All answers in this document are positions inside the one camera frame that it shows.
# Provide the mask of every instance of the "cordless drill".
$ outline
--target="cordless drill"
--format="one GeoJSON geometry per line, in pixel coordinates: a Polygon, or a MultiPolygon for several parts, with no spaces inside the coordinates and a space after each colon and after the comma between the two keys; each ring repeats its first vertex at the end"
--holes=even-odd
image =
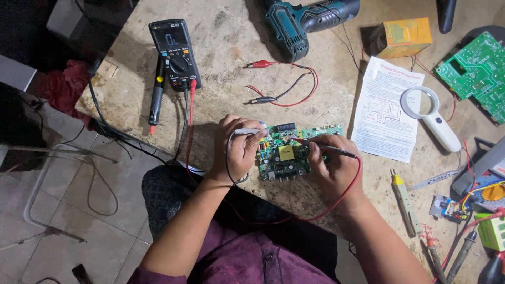
{"type": "Polygon", "coordinates": [[[262,0],[267,26],[275,35],[283,61],[295,62],[309,51],[308,32],[332,28],[354,18],[360,10],[360,0],[326,0],[310,6],[281,0],[262,0]]]}

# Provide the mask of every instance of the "magnifying glass handle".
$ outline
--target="magnifying glass handle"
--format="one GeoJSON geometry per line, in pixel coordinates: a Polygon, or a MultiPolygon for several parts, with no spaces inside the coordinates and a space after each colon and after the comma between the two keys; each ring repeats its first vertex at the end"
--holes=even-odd
{"type": "Polygon", "coordinates": [[[424,117],[423,121],[447,151],[459,152],[461,150],[458,137],[438,112],[424,117]]]}

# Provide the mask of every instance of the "orange box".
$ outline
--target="orange box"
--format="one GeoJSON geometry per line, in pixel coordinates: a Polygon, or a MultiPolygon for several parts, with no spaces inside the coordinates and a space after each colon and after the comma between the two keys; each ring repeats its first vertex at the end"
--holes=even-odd
{"type": "Polygon", "coordinates": [[[382,59],[412,56],[432,43],[428,18],[387,21],[370,36],[370,51],[382,59]]]}

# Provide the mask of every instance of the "magnifying glass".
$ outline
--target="magnifying glass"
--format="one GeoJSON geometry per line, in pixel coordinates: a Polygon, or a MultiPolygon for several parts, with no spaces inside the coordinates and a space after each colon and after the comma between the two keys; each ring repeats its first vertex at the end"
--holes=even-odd
{"type": "Polygon", "coordinates": [[[433,90],[424,86],[412,87],[401,95],[400,105],[408,116],[422,119],[447,151],[458,152],[461,150],[461,143],[458,137],[438,113],[440,101],[433,90]],[[421,91],[421,106],[419,110],[413,109],[409,105],[409,102],[414,100],[413,91],[421,91]]]}

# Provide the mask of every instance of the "person's left hand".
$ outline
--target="person's left hand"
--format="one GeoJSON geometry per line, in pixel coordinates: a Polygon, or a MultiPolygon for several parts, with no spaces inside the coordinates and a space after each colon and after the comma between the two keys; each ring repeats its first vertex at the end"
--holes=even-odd
{"type": "MultiPolygon", "coordinates": [[[[232,131],[240,128],[256,128],[263,130],[265,127],[257,120],[243,118],[236,114],[228,114],[219,121],[219,127],[214,134],[214,164],[205,178],[217,180],[225,185],[233,185],[226,171],[226,144],[232,131]]],[[[260,131],[247,137],[244,134],[236,134],[230,142],[228,166],[234,180],[244,177],[254,165],[256,151],[261,138],[267,135],[266,131],[260,131]]]]}

